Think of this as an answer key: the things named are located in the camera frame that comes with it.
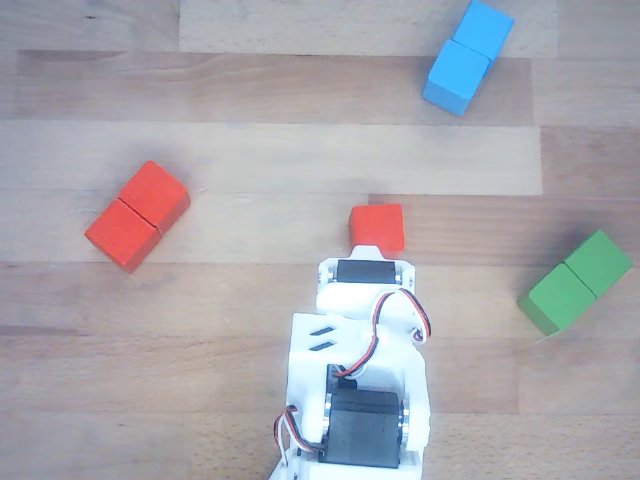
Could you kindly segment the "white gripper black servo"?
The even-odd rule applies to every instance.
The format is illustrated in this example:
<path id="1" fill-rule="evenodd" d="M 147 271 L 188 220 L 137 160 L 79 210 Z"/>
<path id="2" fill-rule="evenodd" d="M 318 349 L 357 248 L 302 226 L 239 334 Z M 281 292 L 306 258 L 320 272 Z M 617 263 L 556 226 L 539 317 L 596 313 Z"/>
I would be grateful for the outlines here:
<path id="1" fill-rule="evenodd" d="M 388 259 L 374 245 L 357 245 L 349 256 L 331 257 L 318 266 L 316 310 L 351 319 L 365 319 L 374 313 L 377 299 L 389 292 L 393 314 L 404 316 L 412 340 L 425 342 L 431 335 L 428 316 L 415 295 L 416 269 L 404 260 Z"/>

